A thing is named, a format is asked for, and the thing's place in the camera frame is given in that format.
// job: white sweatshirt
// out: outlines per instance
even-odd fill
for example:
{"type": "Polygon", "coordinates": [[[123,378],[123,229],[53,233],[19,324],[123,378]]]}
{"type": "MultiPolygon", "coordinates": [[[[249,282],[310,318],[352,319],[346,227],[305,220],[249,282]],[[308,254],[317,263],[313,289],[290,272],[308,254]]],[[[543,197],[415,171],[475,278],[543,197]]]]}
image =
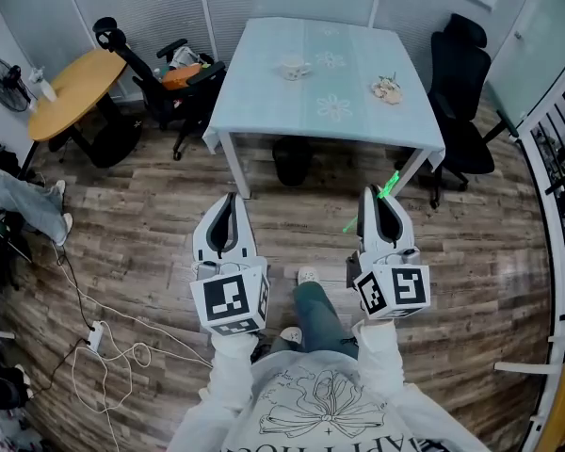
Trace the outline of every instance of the white sweatshirt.
{"type": "Polygon", "coordinates": [[[358,361],[333,351],[280,351],[253,367],[257,338],[212,336],[202,402],[168,452],[402,452],[430,439],[489,452],[413,384],[404,384],[393,322],[358,323],[358,361]]]}

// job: white table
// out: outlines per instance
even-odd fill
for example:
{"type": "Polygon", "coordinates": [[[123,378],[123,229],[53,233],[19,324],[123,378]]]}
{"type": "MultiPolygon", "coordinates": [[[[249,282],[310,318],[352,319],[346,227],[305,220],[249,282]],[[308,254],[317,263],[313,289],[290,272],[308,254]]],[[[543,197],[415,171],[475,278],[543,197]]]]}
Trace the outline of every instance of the white table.
{"type": "MultiPolygon", "coordinates": [[[[203,140],[221,142],[240,195],[250,188],[232,133],[328,137],[415,149],[400,173],[396,194],[428,159],[437,168],[445,146],[428,97],[395,32],[287,18],[251,19],[236,47],[203,140]],[[277,73],[285,56],[312,64],[308,76],[277,73]],[[403,100],[388,105],[371,85],[393,75],[403,100]]],[[[381,176],[384,184],[391,176],[381,176]]]]}

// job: power strip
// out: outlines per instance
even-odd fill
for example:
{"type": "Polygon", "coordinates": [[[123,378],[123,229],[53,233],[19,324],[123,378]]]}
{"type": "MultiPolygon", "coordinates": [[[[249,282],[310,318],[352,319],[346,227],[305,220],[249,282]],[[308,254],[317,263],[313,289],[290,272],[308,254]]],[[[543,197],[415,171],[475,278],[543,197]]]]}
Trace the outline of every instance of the power strip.
{"type": "Polygon", "coordinates": [[[98,346],[101,344],[101,338],[103,338],[103,331],[105,329],[100,321],[93,322],[92,328],[94,328],[94,330],[88,335],[88,348],[98,353],[98,346]]]}

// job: floor plank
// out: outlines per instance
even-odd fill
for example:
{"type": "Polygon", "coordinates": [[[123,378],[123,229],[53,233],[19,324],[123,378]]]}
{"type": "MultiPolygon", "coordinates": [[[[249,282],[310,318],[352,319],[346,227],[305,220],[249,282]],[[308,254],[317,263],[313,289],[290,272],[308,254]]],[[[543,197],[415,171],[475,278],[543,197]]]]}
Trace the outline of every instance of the floor plank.
{"type": "MultiPolygon", "coordinates": [[[[476,124],[495,125],[484,102],[476,124]]],[[[101,117],[84,119],[91,135],[101,117]]],[[[345,259],[357,238],[342,229],[355,216],[369,183],[384,183],[398,148],[315,140],[315,157],[303,186],[282,186],[274,169],[274,137],[241,137],[242,164],[253,190],[247,202],[260,254],[270,264],[272,300],[268,335],[294,324],[291,290],[303,264],[318,268],[345,325],[362,317],[355,294],[345,288],[345,259]]],[[[80,287],[122,313],[141,317],[209,358],[208,337],[189,293],[192,232],[202,214],[234,190],[224,156],[210,155],[198,137],[186,140],[182,161],[171,159],[175,133],[162,133],[147,119],[137,149],[112,169],[96,169],[74,144],[49,153],[40,146],[33,168],[48,184],[67,183],[66,207],[74,217],[67,252],[80,287]]],[[[532,413],[540,381],[493,372],[498,360],[542,362],[549,328],[550,272],[540,208],[521,151],[503,135],[490,145],[494,173],[472,176],[459,193],[448,177],[441,206],[429,207],[430,174],[422,169],[400,193],[414,223],[416,243],[431,266],[430,309],[397,322],[407,380],[438,400],[491,450],[516,450],[532,413]]],[[[17,333],[5,343],[10,363],[22,363],[36,386],[86,329],[77,297],[42,236],[28,237],[34,264],[18,264],[20,291],[0,297],[2,319],[17,333]]],[[[169,338],[85,302],[89,319],[105,319],[119,347],[144,341],[177,354],[169,338]]],[[[102,348],[114,353],[107,340],[102,348]]],[[[33,423],[64,450],[114,450],[103,414],[75,397],[70,358],[56,372],[53,388],[28,405],[33,423]]],[[[111,414],[121,450],[166,446],[185,411],[197,403],[208,370],[154,354],[152,365],[133,364],[134,392],[111,414]]],[[[75,368],[81,396],[100,406],[103,370],[80,358],[75,368]]],[[[107,380],[109,403],[127,390],[123,360],[107,380]]]]}

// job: sleeve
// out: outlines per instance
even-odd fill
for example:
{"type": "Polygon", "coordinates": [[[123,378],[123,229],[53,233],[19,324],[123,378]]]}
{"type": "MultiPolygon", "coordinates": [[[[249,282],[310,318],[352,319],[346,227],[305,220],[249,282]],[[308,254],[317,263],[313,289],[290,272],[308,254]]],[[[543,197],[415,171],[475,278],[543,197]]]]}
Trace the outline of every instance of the sleeve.
{"type": "Polygon", "coordinates": [[[258,339],[252,334],[212,335],[216,355],[201,403],[186,412],[171,439],[168,452],[213,452],[221,445],[234,419],[251,401],[251,353],[258,339]]]}
{"type": "Polygon", "coordinates": [[[490,452],[416,385],[404,383],[392,320],[361,321],[354,326],[353,333],[360,346],[358,370],[363,387],[385,397],[417,439],[440,442],[452,452],[490,452]]]}

